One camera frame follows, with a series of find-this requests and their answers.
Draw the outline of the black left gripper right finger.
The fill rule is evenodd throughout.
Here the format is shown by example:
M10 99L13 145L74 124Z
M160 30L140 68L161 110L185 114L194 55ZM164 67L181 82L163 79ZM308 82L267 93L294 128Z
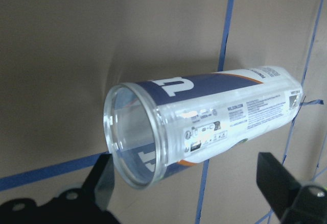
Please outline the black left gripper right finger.
M269 152L259 152L256 183L278 219L292 206L300 183Z

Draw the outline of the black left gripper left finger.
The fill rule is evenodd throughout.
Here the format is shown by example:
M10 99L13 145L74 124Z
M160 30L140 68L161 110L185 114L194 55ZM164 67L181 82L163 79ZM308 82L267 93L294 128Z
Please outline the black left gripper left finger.
M112 154L101 154L82 185L82 190L101 210L107 210L114 190Z

